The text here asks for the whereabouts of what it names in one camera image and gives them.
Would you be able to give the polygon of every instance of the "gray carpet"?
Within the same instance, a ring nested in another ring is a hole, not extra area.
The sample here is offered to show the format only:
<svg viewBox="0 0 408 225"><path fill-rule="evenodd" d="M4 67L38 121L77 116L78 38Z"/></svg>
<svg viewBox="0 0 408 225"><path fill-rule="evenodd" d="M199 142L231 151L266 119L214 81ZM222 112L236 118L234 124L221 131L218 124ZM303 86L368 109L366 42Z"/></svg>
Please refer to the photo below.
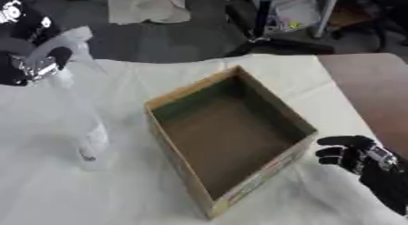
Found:
<svg viewBox="0 0 408 225"><path fill-rule="evenodd" d="M176 63L200 61L224 56L244 38L235 26L225 21L223 0L187 0L192 13L189 22L181 24L112 25L107 22L107 7L88 1L47 0L37 5L64 28L90 26L94 38L91 53L98 59L120 61ZM338 54L369 52L376 39L370 35L348 34L336 41L329 36L309 38L306 31L277 36L307 42L329 44ZM408 47L400 46L402 37L389 34L385 52L401 56L408 62Z"/></svg>

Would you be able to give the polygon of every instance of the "open box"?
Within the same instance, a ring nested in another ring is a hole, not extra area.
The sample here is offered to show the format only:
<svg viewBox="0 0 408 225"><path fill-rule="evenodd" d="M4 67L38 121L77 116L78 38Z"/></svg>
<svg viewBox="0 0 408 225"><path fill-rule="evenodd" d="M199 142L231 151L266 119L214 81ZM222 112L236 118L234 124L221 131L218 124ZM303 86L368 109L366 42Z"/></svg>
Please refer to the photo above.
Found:
<svg viewBox="0 0 408 225"><path fill-rule="evenodd" d="M316 133L238 66L146 107L152 132L210 218L298 159Z"/></svg>

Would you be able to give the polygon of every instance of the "white cloth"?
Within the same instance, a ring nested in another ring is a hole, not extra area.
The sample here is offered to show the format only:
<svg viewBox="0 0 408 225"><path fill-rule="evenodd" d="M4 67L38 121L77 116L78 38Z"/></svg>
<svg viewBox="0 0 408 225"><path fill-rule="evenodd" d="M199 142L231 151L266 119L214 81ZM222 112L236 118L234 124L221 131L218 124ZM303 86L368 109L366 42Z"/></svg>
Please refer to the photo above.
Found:
<svg viewBox="0 0 408 225"><path fill-rule="evenodd" d="M319 131L373 137L315 56L243 56L154 65L100 60L107 75L69 65L96 104L118 159L84 172L66 145L66 111L46 83L0 87L0 224L406 224L355 176L310 151L221 217L207 221L150 136L143 104L225 67L242 65Z"/></svg>
<svg viewBox="0 0 408 225"><path fill-rule="evenodd" d="M109 22L117 24L189 21L185 0L108 0Z"/></svg>

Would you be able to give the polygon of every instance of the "chair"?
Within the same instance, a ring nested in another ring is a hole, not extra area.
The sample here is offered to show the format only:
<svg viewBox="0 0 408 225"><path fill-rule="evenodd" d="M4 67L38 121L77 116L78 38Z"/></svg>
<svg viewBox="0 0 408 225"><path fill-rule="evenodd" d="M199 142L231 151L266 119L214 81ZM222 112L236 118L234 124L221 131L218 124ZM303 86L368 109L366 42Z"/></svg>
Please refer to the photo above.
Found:
<svg viewBox="0 0 408 225"><path fill-rule="evenodd" d="M226 56L242 56L250 52L278 55L329 55L334 53L331 46L316 45L285 39L275 39L264 35L270 11L271 0L260 0L256 9L249 0L231 0L226 6L226 14L247 41Z"/></svg>
<svg viewBox="0 0 408 225"><path fill-rule="evenodd" d="M406 18L405 5L408 0L368 0L378 9L371 20L341 27L333 31L334 39L341 39L348 32L361 32L372 30L378 38L378 47L373 52L382 52L387 46L386 31L393 31L405 37L402 45L408 46L408 19Z"/></svg>

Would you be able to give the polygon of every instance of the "chair leg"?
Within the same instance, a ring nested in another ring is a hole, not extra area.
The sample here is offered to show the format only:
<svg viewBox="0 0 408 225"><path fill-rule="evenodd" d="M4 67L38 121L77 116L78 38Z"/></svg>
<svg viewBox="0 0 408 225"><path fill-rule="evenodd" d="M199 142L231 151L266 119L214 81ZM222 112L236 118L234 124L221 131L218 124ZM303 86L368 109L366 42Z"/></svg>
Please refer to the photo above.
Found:
<svg viewBox="0 0 408 225"><path fill-rule="evenodd" d="M387 37L385 35L385 29L380 22L374 24L374 32L378 37L379 45L375 49L375 53L381 53L387 47Z"/></svg>

